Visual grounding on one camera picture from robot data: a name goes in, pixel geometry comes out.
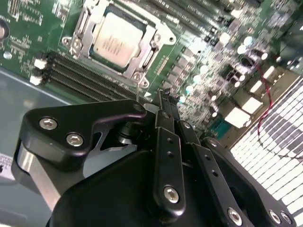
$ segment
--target dimm slot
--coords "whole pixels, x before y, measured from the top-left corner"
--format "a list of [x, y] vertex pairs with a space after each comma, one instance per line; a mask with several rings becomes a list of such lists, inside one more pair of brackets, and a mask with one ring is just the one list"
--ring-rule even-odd
[[64, 76], [60, 75], [60, 74], [56, 74], [54, 73], [53, 75], [50, 76], [50, 82], [53, 83], [53, 81], [64, 85], [65, 87], [76, 91], [86, 97], [89, 97], [92, 99], [92, 101], [97, 101], [97, 102], [104, 102], [104, 101], [110, 101], [110, 99], [107, 99], [106, 97], [100, 97], [97, 94], [95, 94], [94, 92], [84, 88], [83, 86], [72, 82], [71, 80], [65, 78]]
[[224, 11], [224, 7], [220, 5], [219, 1], [212, 1], [212, 0], [191, 0], [191, 1], [205, 8], [210, 13], [227, 18], [231, 17], [230, 14]]
[[69, 79], [69, 80], [71, 80], [71, 81], [73, 81], [73, 82], [75, 82], [75, 83], [77, 83], [77, 84], [85, 87], [86, 89], [91, 90], [91, 91], [93, 91], [93, 92], [99, 94], [100, 96], [105, 97], [105, 98], [107, 98], [109, 100], [119, 100], [119, 99], [122, 99], [120, 96], [117, 96], [115, 94], [111, 94], [111, 93], [109, 94], [108, 90], [106, 90], [107, 93], [102, 92], [102, 89], [100, 89], [100, 87], [96, 88], [94, 84], [90, 83], [86, 79], [81, 78], [81, 77], [79, 77], [79, 76], [77, 76], [75, 74], [71, 74], [70, 72], [67, 74], [67, 73], [64, 73], [64, 72], [62, 72], [62, 71], [60, 71], [58, 69], [53, 69], [53, 72], [56, 72], [57, 74], [65, 77], [65, 78], [67, 78], [67, 79]]
[[200, 7], [198, 4], [194, 2], [185, 2], [181, 0], [171, 0], [176, 3], [182, 9], [193, 15], [202, 23], [208, 23], [211, 26], [222, 29], [222, 25], [219, 24], [213, 17], [216, 15], [211, 15], [206, 9]]
[[63, 68], [63, 66], [57, 65], [55, 68], [53, 68], [54, 71], [56, 72], [61, 72], [67, 75], [67, 77], [72, 78], [74, 80], [77, 80], [78, 83], [83, 83], [86, 86], [91, 87], [91, 89], [97, 89], [100, 92], [103, 90], [104, 92], [106, 91], [106, 95], [109, 95], [113, 97], [114, 99], [128, 99], [125, 95], [115, 92], [111, 90], [109, 87], [105, 86], [104, 84], [93, 80], [91, 77], [87, 77], [84, 75], [79, 75], [75, 72], [69, 71], [69, 69]]
[[[136, 93], [132, 90], [127, 88], [121, 87], [116, 83], [111, 82], [107, 78], [105, 78], [102, 74], [96, 73], [95, 71], [91, 70], [90, 68], [80, 65], [78, 62], [70, 60], [66, 57], [63, 57], [59, 54], [55, 54], [54, 62], [59, 64], [74, 73], [80, 74], [81, 76], [85, 77], [86, 79], [91, 80], [92, 82], [98, 83], [99, 85], [106, 86], [107, 89], [111, 89], [113, 92], [124, 96], [125, 99], [136, 99]], [[149, 103], [150, 101], [144, 97], [140, 97], [140, 103]]]
[[208, 23], [201, 23], [195, 17], [184, 11], [182, 8], [177, 6], [175, 3], [163, 0], [149, 0], [151, 4], [155, 4], [162, 10], [178, 18], [180, 21], [185, 23], [188, 27], [194, 29], [200, 33], [208, 33], [212, 29], [212, 26]]

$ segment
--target capacitor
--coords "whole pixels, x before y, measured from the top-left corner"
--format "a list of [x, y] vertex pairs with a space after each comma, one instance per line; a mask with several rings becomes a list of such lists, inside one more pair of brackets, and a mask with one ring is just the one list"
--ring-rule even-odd
[[243, 54], [246, 52], [246, 46], [245, 45], [240, 45], [237, 49], [238, 54]]
[[185, 90], [188, 94], [190, 94], [194, 91], [194, 87], [192, 85], [188, 85]]
[[180, 96], [180, 100], [181, 103], [184, 103], [186, 101], [186, 97], [185, 96]]
[[251, 36], [247, 36], [244, 41], [243, 41], [243, 44], [245, 46], [250, 46], [252, 45], [252, 42], [253, 42], [253, 38]]
[[212, 91], [208, 91], [207, 96], [211, 101], [215, 101], [217, 99], [217, 96]]
[[194, 75], [193, 76], [194, 83], [200, 83], [201, 82], [201, 76], [200, 75]]
[[240, 60], [241, 64], [245, 67], [251, 68], [255, 65], [255, 61], [251, 59], [249, 56], [243, 55]]
[[261, 58], [262, 60], [265, 60], [268, 57], [268, 53], [260, 51], [260, 50], [253, 49], [252, 52], [255, 55], [257, 55], [259, 58]]
[[9, 26], [8, 24], [0, 19], [0, 41], [8, 38], [9, 36]]
[[240, 86], [240, 81], [238, 79], [236, 79], [235, 77], [233, 77], [230, 82], [234, 85], [234, 87]]
[[212, 117], [216, 117], [219, 112], [219, 107], [215, 103], [211, 103], [209, 107], [209, 111], [212, 114]]
[[208, 72], [208, 66], [207, 65], [202, 65], [201, 67], [200, 67], [200, 73], [201, 74], [205, 74], [205, 73], [207, 73]]

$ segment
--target red wire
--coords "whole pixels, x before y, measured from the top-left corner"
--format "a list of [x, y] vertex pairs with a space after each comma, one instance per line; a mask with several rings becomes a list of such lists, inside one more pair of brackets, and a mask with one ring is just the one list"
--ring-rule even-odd
[[[260, 143], [260, 145], [261, 145], [261, 147], [263, 147], [263, 143], [262, 143], [262, 141], [261, 141], [261, 138], [260, 138], [260, 128], [261, 128], [261, 126], [262, 126], [262, 122], [263, 122], [263, 120], [265, 119], [265, 118], [267, 118], [267, 116], [268, 116], [268, 114], [269, 114], [269, 111], [271, 110], [271, 108], [272, 108], [272, 106], [273, 106], [273, 102], [272, 102], [272, 99], [271, 99], [271, 94], [270, 94], [270, 87], [269, 87], [269, 85], [268, 85], [268, 83], [267, 83], [267, 81], [266, 81], [266, 79], [264, 78], [264, 73], [263, 73], [263, 70], [261, 69], [261, 67], [260, 66], [258, 66], [258, 65], [256, 65], [256, 68], [257, 68], [257, 70], [261, 73], [261, 78], [262, 78], [262, 82], [263, 82], [263, 84], [264, 84], [264, 86], [265, 86], [265, 89], [266, 89], [266, 93], [267, 93], [267, 95], [268, 95], [268, 99], [269, 99], [269, 107], [267, 108], [267, 110], [261, 115], [261, 117], [260, 117], [260, 120], [259, 120], [259, 122], [258, 122], [258, 141], [259, 141], [259, 143]], [[282, 158], [282, 157], [289, 157], [289, 158], [291, 158], [291, 159], [297, 159], [297, 160], [302, 160], [303, 158], [301, 158], [301, 157], [297, 157], [297, 155], [295, 156], [295, 157], [289, 157], [288, 155], [278, 155], [280, 158]]]
[[263, 145], [263, 143], [262, 143], [261, 140], [260, 140], [260, 128], [261, 128], [261, 126], [262, 126], [263, 120], [264, 120], [265, 118], [267, 118], [267, 116], [268, 116], [268, 114], [269, 114], [269, 111], [271, 110], [271, 108], [272, 108], [272, 106], [273, 106], [273, 101], [271, 100], [270, 87], [269, 87], [269, 85], [268, 85], [266, 79], [264, 78], [263, 70], [262, 70], [261, 67], [258, 66], [258, 65], [256, 65], [256, 67], [257, 67], [257, 70], [258, 70], [258, 71], [261, 73], [261, 75], [262, 75], [262, 76], [261, 76], [262, 82], [263, 82], [263, 84], [264, 84], [264, 86], [265, 86], [266, 93], [267, 93], [268, 99], [269, 99], [269, 106], [268, 106], [267, 110], [261, 115], [260, 120], [259, 120], [259, 122], [258, 122], [258, 140], [259, 140], [260, 144]]

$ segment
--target cpu socket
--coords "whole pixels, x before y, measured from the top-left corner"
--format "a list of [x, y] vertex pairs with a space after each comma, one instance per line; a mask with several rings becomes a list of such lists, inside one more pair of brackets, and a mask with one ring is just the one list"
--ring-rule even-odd
[[128, 85], [147, 88], [148, 69], [176, 36], [154, 15], [129, 1], [86, 0], [72, 37], [62, 38], [70, 54]]

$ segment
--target cable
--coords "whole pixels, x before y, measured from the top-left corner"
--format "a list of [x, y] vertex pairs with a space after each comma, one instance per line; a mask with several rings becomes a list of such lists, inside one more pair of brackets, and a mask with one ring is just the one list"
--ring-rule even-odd
[[267, 96], [268, 96], [268, 99], [269, 99], [269, 106], [267, 108], [267, 110], [261, 115], [260, 117], [260, 120], [258, 122], [258, 129], [257, 129], [257, 132], [258, 132], [258, 143], [260, 144], [260, 146], [265, 149], [267, 152], [271, 152], [273, 153], [274, 155], [278, 155], [279, 158], [284, 158], [284, 157], [288, 157], [290, 159], [296, 159], [296, 160], [303, 160], [303, 157], [297, 157], [297, 155], [299, 155], [301, 152], [299, 152], [298, 154], [295, 155], [295, 157], [290, 157], [288, 155], [279, 155], [279, 154], [276, 154], [275, 152], [273, 152], [272, 150], [269, 150], [267, 148], [264, 147], [262, 141], [261, 141], [261, 138], [260, 138], [260, 133], [261, 133], [261, 126], [262, 126], [262, 122], [268, 117], [268, 114], [269, 114], [269, 111], [272, 109], [273, 107], [273, 102], [272, 102], [272, 99], [271, 99], [271, 94], [270, 94], [270, 87], [266, 81], [266, 79], [264, 78], [264, 73], [263, 73], [263, 70], [261, 69], [261, 67], [259, 65], [256, 65], [256, 68], [257, 70], [260, 72], [261, 74], [261, 78], [262, 78], [262, 82], [265, 86], [265, 89], [266, 89], [266, 93], [267, 93]]

